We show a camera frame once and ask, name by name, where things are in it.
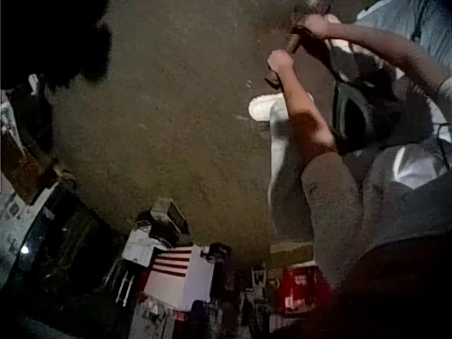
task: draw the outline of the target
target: red and white striped box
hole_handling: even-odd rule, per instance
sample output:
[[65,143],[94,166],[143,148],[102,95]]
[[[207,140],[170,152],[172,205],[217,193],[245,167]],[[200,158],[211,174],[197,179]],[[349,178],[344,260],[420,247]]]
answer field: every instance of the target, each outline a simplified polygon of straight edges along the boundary
[[201,247],[177,247],[152,261],[144,292],[179,311],[189,311],[195,300],[210,301],[213,263],[201,258]]

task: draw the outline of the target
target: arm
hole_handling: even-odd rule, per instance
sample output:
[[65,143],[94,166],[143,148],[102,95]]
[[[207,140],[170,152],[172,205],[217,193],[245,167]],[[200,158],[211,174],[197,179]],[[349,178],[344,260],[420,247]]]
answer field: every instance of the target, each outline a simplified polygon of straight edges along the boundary
[[434,101],[451,70],[437,63],[416,42],[391,32],[360,25],[332,23],[321,16],[307,16],[303,26],[322,39],[358,44],[385,59],[418,84]]
[[293,137],[302,154],[302,169],[323,153],[337,152],[334,136],[300,83],[292,57],[285,51],[273,51],[268,64],[281,81]]

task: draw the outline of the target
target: shoe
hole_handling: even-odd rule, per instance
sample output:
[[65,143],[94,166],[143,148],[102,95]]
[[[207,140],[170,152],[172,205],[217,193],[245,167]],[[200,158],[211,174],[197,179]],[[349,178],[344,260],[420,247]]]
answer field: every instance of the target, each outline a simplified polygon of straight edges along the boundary
[[270,121],[270,109],[278,100],[284,100],[283,94],[267,94],[255,97],[249,102],[248,113],[256,121]]

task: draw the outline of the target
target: floor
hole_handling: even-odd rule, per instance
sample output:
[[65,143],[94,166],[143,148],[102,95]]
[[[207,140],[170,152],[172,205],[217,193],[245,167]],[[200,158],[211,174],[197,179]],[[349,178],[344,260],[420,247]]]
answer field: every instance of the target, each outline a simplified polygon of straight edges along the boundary
[[[109,73],[49,95],[54,152],[82,200],[126,234],[158,196],[173,198],[197,244],[224,242],[239,265],[276,236],[267,209],[270,141],[251,98],[271,90],[266,57],[283,46],[291,0],[111,0]],[[362,3],[337,0],[352,20]],[[333,78],[299,50],[297,70],[331,118]]]

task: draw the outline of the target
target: wooden handle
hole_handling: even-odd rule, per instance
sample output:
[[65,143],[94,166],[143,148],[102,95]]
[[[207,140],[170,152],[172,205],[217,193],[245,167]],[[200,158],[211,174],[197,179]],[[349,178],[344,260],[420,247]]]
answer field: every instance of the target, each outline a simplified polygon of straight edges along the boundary
[[[289,40],[287,41],[287,44],[285,45],[284,50],[293,55],[295,51],[297,51],[299,41],[300,35],[292,33],[289,37]],[[266,75],[266,81],[271,87],[275,89],[278,89],[280,87],[280,79],[278,78],[278,75],[272,70],[268,71]]]

